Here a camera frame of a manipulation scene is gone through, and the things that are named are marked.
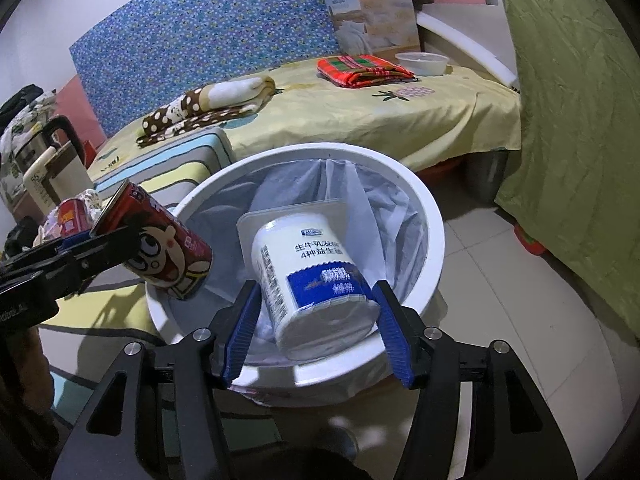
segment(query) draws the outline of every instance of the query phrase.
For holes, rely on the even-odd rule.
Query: trash bin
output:
[[[174,214],[211,246],[207,282],[189,301],[152,285],[146,297],[152,320],[167,343],[207,326],[229,306],[251,276],[242,260],[236,221],[271,207],[341,199],[347,204],[345,247],[373,286],[386,279],[396,296],[424,316],[444,259],[444,227],[426,186],[399,162],[365,148],[332,142],[298,144],[259,153],[208,178]],[[232,389],[268,406],[335,404],[390,373],[382,338],[366,338],[337,354],[290,362],[270,340],[263,313]]]

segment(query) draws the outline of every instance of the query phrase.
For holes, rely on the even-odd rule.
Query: red plaid cloth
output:
[[[344,88],[416,80],[413,72],[376,56],[327,57],[318,61],[318,72]]]

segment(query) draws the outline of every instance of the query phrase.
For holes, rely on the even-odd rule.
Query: plastic bowl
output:
[[[442,75],[449,63],[447,56],[431,52],[401,52],[396,59],[415,75]]]

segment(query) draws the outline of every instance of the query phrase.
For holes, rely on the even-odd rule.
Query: yellow bedsheet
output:
[[[315,59],[267,72],[278,93],[258,114],[222,125],[237,158],[332,140],[377,150],[418,171],[465,153],[520,149],[519,95],[468,68],[362,89],[319,78]],[[94,176],[153,148],[136,146],[140,123],[132,122],[104,145],[101,152],[112,156],[94,162]]]

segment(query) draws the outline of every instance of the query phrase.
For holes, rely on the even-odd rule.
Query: blue label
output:
[[[290,274],[287,280],[299,310],[350,294],[361,294],[375,301],[358,268],[347,262],[307,267]]]
[[[303,236],[320,236],[322,234],[322,229],[302,229],[300,234]]]

